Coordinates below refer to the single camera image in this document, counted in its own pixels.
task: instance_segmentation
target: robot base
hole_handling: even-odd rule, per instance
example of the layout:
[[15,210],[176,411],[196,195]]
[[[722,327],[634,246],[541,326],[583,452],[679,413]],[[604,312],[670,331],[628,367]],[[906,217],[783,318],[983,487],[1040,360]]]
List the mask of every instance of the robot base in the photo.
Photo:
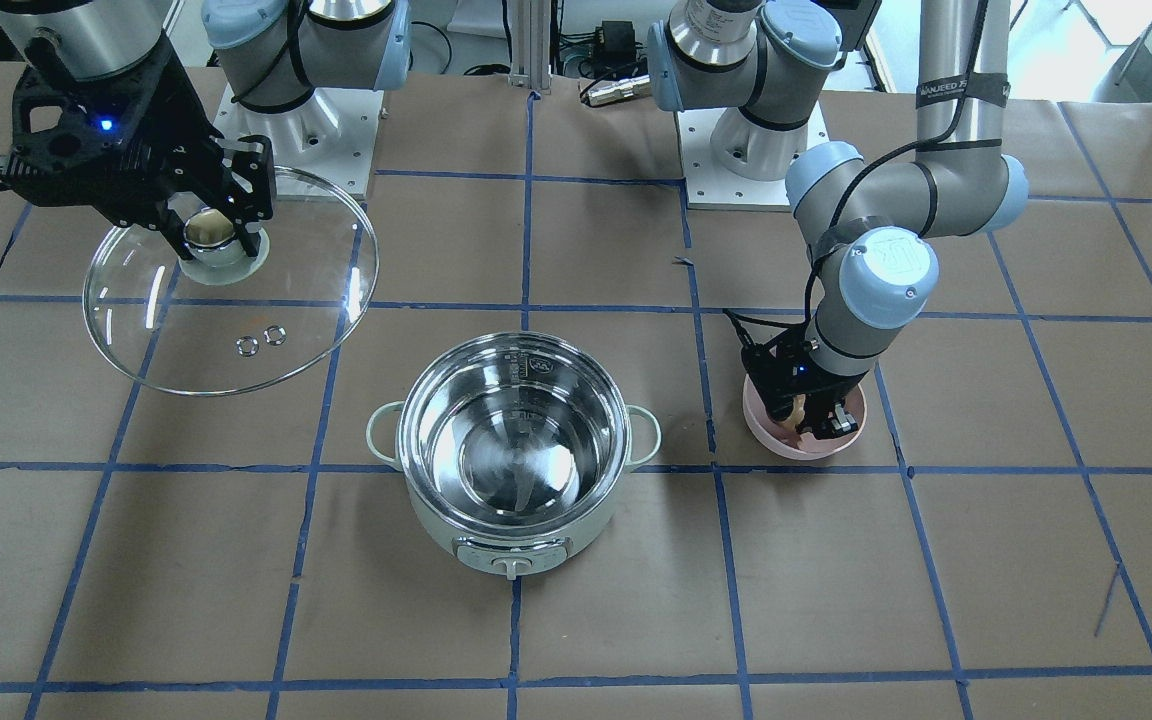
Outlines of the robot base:
[[[339,135],[324,137],[321,143],[305,150],[274,145],[274,160],[285,167],[314,174],[332,182],[358,200],[367,197],[367,181],[371,179],[371,161],[376,151],[376,131],[380,127],[384,92],[374,90],[347,90],[347,88],[317,88],[318,94],[338,113]],[[233,88],[225,86],[220,99],[220,111],[215,114],[215,128],[229,141],[249,132],[264,132],[265,128],[250,128],[244,122],[247,109],[234,105]],[[298,120],[297,111],[285,113],[289,123]],[[266,122],[276,122],[282,115],[274,115]]]
[[[679,149],[682,174],[687,179],[687,206],[698,210],[763,210],[788,213],[790,202],[785,196],[785,179],[771,182],[751,181],[723,167],[710,149],[708,136],[714,131],[725,108],[684,109],[677,113]],[[813,147],[828,142],[820,105],[808,120],[808,143]]]

